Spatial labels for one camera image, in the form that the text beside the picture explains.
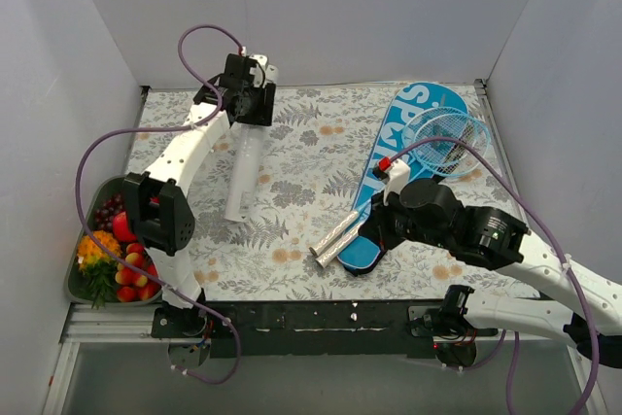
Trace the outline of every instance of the wall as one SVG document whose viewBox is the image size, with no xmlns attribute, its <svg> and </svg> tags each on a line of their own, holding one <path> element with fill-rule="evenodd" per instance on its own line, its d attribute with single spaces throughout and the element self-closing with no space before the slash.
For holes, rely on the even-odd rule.
<svg viewBox="0 0 622 415">
<path fill-rule="evenodd" d="M 230 28 L 284 85 L 488 77 L 527 0 L 93 0 L 141 85 L 197 87 L 177 59 L 189 26 Z M 192 63 L 222 71 L 228 40 L 197 33 Z"/>
<path fill-rule="evenodd" d="M 530 0 L 489 83 L 520 191 L 575 259 L 619 283 L 621 31 L 622 0 Z M 607 374 L 619 413 L 621 373 Z"/>
<path fill-rule="evenodd" d="M 33 414 L 67 314 L 78 160 L 97 135 L 133 123 L 140 88 L 91 0 L 0 0 L 0 11 L 0 413 Z M 93 157 L 86 197 L 121 169 L 127 144 Z"/>
</svg>

